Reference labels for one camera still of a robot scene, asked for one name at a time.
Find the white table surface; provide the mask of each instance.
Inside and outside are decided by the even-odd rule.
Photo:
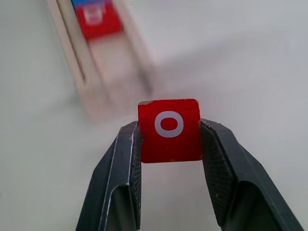
[[[308,3],[130,4],[170,96],[231,128],[308,229]],[[93,169],[136,114],[86,117],[45,1],[1,3],[0,28],[0,230],[74,230]],[[219,230],[200,162],[142,167],[142,231]]]

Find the red block in tray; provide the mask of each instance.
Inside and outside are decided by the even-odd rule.
[[[76,8],[81,31],[87,41],[122,31],[121,20],[111,1]]]

